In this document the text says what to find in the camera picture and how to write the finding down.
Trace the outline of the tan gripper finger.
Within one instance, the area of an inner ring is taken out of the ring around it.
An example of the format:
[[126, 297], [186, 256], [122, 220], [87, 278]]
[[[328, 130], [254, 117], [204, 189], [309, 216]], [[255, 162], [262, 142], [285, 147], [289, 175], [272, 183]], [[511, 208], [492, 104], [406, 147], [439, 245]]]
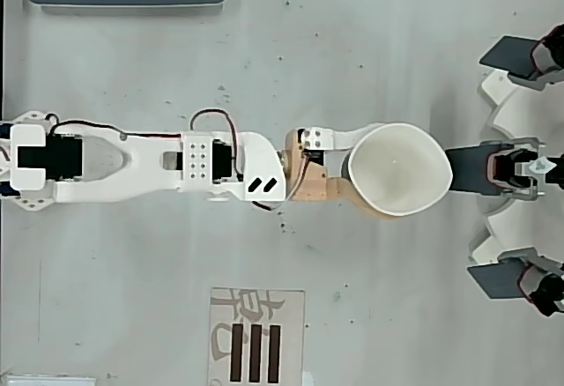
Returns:
[[371, 216], [386, 219], [396, 219], [384, 212], [380, 212], [368, 204], [354, 185], [343, 177], [331, 177], [326, 180], [326, 196], [328, 200], [347, 200]]

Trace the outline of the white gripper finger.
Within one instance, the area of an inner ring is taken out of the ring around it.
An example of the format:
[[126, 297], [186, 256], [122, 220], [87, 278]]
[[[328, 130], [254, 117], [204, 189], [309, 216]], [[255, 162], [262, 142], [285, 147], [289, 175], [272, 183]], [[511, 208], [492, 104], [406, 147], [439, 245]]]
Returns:
[[307, 127], [307, 149], [310, 151], [345, 151], [352, 149], [367, 133], [379, 128], [379, 124], [339, 131], [321, 127]]

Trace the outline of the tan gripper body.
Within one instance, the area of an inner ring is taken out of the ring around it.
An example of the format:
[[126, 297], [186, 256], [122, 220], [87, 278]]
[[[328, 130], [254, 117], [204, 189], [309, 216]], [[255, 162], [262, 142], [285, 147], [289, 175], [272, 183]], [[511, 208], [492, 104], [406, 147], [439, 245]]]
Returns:
[[278, 152], [288, 201], [318, 202], [327, 199], [328, 169], [322, 132], [317, 127], [299, 128], [286, 134], [285, 148]]

